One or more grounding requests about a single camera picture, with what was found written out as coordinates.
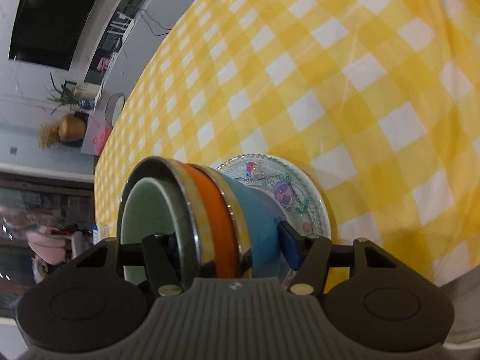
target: glass plate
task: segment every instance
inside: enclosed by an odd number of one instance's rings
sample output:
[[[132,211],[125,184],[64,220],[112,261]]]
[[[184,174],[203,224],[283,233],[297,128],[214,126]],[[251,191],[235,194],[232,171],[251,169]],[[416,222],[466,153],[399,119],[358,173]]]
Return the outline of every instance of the glass plate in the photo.
[[[320,193],[309,177],[287,160],[244,154],[217,170],[251,187],[276,222],[288,221],[303,236],[318,234],[331,239],[330,221]],[[280,281],[288,286],[294,276],[282,258]]]

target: red object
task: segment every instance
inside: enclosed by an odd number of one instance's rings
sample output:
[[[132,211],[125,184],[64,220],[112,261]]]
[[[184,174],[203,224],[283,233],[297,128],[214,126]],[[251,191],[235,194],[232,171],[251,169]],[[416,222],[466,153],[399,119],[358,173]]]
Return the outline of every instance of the red object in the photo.
[[[109,139],[111,132],[112,132],[112,129],[110,127],[104,127],[99,130],[98,135],[95,135],[92,138],[92,142],[95,145],[95,150],[94,150],[95,155],[102,154],[103,148],[105,147],[105,144]]]
[[[51,266],[57,266],[65,261],[66,251],[65,249],[60,249],[59,247],[43,246],[34,244],[32,242],[28,243],[28,246],[47,264]]]

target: blue clip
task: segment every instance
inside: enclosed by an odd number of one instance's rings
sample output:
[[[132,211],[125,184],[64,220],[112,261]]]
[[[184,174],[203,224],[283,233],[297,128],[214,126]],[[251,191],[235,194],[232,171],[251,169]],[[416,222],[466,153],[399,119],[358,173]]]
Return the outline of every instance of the blue clip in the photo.
[[[307,257],[308,248],[305,243],[306,237],[302,237],[286,221],[281,221],[277,226],[280,250],[283,253],[289,267],[298,271]]]

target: cartoon print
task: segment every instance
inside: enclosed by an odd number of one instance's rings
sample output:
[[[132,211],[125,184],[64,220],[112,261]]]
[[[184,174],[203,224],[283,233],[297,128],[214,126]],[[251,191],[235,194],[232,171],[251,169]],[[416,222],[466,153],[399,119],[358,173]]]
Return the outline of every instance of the cartoon print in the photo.
[[[247,176],[254,179],[258,179],[258,176],[260,176],[260,167],[255,162],[250,161],[247,164]]]
[[[290,184],[286,180],[282,180],[273,187],[275,199],[288,211],[292,209],[294,192]]]
[[[290,185],[293,184],[293,179],[292,179],[292,176],[291,176],[290,173],[287,173],[287,174],[285,175],[285,180],[286,180],[286,182],[289,183]]]
[[[311,223],[310,222],[304,222],[303,225],[301,225],[301,229],[305,234],[310,234],[311,233]]]
[[[304,214],[308,211],[308,207],[310,206],[310,200],[309,198],[305,198],[304,201],[300,201],[300,206],[295,207],[295,212],[297,214]]]

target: television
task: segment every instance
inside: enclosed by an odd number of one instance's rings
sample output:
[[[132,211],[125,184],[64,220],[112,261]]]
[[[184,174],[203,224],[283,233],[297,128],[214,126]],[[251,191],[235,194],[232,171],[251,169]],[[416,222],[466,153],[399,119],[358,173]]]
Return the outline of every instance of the television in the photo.
[[[20,0],[9,59],[68,70],[95,0]]]

